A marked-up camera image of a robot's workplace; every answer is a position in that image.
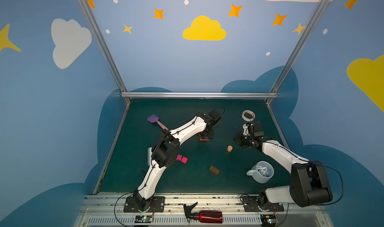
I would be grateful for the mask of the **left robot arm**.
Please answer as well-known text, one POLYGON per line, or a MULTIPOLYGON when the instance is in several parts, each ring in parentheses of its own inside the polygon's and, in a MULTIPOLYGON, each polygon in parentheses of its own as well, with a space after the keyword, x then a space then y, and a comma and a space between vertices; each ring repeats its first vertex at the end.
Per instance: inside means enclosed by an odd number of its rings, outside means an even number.
POLYGON ((151 148, 150 166, 144 180, 133 192, 139 211, 144 212, 150 207, 156 186, 166 168, 177 160, 181 145, 196 134, 201 139, 213 139, 215 125, 220 119, 221 115, 216 110, 199 112, 186 124, 173 130, 161 131, 151 148))

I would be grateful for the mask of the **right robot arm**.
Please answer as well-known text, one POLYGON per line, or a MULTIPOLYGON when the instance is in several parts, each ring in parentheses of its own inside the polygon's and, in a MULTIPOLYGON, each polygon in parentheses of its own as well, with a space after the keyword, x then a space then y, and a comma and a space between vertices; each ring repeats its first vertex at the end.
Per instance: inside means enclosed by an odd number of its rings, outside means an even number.
POLYGON ((274 204, 296 204, 299 207, 322 205, 333 200, 326 167, 319 161, 309 161, 278 141, 265 137, 252 137, 239 132, 234 142, 244 149, 253 148, 271 157, 291 175, 288 186, 261 190, 258 207, 268 211, 274 204))

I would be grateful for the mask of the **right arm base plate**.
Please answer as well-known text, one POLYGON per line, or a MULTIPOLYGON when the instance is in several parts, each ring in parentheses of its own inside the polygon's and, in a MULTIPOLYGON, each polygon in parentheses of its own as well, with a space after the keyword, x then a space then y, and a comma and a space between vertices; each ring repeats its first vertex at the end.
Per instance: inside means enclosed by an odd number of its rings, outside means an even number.
POLYGON ((240 201, 245 212, 283 212, 285 210, 281 203, 260 204, 257 196, 241 195, 240 201))

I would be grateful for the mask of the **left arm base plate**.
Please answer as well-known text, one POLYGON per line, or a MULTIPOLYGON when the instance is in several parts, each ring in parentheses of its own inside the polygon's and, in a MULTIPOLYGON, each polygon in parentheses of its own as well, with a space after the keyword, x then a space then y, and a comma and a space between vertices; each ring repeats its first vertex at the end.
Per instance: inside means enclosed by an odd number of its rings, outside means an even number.
POLYGON ((141 208, 133 196, 126 198, 123 212, 124 213, 149 213, 155 211, 156 213, 163 213, 165 208, 165 197, 153 197, 152 200, 144 204, 141 208))

